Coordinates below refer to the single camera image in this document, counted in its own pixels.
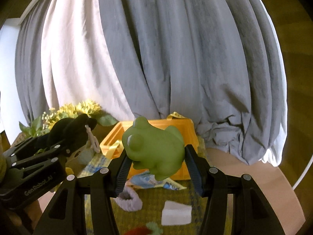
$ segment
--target white wall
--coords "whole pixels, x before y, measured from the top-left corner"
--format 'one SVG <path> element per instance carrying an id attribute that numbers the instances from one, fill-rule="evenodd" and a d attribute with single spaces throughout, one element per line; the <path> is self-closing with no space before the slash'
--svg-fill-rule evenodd
<path id="1" fill-rule="evenodd" d="M 12 144 L 21 132 L 18 122 L 26 120 L 18 98 L 15 82 L 15 48 L 19 26 L 6 22 L 0 30 L 0 113 L 7 138 Z"/>

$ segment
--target yellow ribbon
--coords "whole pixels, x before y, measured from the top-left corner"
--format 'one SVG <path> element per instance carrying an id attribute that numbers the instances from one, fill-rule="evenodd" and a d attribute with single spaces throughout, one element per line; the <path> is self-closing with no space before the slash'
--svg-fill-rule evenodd
<path id="1" fill-rule="evenodd" d="M 173 118 L 187 119 L 186 117 L 182 116 L 181 114 L 177 112 L 173 112 L 172 114 L 169 114 L 166 119 L 172 120 Z"/>
<path id="2" fill-rule="evenodd" d="M 102 153 L 107 159 L 113 159 L 122 153 L 124 149 L 123 143 L 121 140 L 115 141 L 115 143 L 112 146 L 104 146 L 102 148 Z"/>

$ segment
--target red fabric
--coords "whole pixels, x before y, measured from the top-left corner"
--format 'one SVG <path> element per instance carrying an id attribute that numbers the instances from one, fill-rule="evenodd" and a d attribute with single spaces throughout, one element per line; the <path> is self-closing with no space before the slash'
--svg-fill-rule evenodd
<path id="1" fill-rule="evenodd" d="M 149 235 L 152 234 L 152 231 L 147 227 L 138 227 L 136 229 L 126 232 L 124 235 Z"/>

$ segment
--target gray curtain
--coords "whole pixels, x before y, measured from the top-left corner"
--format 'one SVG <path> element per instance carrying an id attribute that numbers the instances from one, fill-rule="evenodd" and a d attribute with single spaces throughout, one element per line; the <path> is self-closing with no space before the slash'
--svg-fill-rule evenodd
<path id="1" fill-rule="evenodd" d="M 278 50 L 259 0 L 99 0 L 104 36 L 132 112 L 174 111 L 207 147 L 247 164 L 278 135 Z"/>
<path id="2" fill-rule="evenodd" d="M 49 111 L 41 74 L 41 36 L 51 0 L 39 0 L 21 24 L 15 54 L 15 80 L 26 121 Z"/>

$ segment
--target curtain fold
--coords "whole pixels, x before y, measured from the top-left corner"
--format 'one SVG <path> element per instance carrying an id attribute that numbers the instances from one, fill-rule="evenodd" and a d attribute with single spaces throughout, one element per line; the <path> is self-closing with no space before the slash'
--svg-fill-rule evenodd
<path id="1" fill-rule="evenodd" d="M 136 116 L 177 111 L 194 121 L 207 147 L 247 164 L 264 157 L 280 132 L 284 97 L 260 0 L 99 0 L 99 6 L 112 64 Z"/>
<path id="2" fill-rule="evenodd" d="M 28 124 L 48 111 L 41 72 L 41 36 L 51 0 L 39 0 L 21 24 L 15 53 L 15 79 Z"/>
<path id="3" fill-rule="evenodd" d="M 282 92 L 283 92 L 283 101 L 282 101 L 282 113 L 281 113 L 281 123 L 280 123 L 280 128 L 279 128 L 279 134 L 277 138 L 274 140 L 274 143 L 272 146 L 270 146 L 265 155 L 262 158 L 262 162 L 266 163 L 269 162 L 273 166 L 277 167 L 280 165 L 282 161 L 282 153 L 284 149 L 284 145 L 286 142 L 287 138 L 287 115 L 288 115 L 288 106 L 287 106 L 287 79 L 286 79 L 286 73 L 285 73 L 285 67 L 284 67 L 284 60 L 283 60 L 283 54 L 281 52 L 281 47 L 279 44 L 278 36 L 274 27 L 274 24 L 272 22 L 272 19 L 270 18 L 269 14 L 266 11 L 266 8 L 262 1 L 260 0 L 264 11 L 266 12 L 267 18 L 270 22 L 275 42 L 277 45 L 277 50 L 278 50 L 278 56 L 279 56 L 279 61 L 281 64 L 281 78 L 282 78 Z"/>
<path id="4" fill-rule="evenodd" d="M 107 50 L 98 0 L 51 2 L 41 67 L 49 107 L 92 99 L 117 120 L 134 119 Z"/>

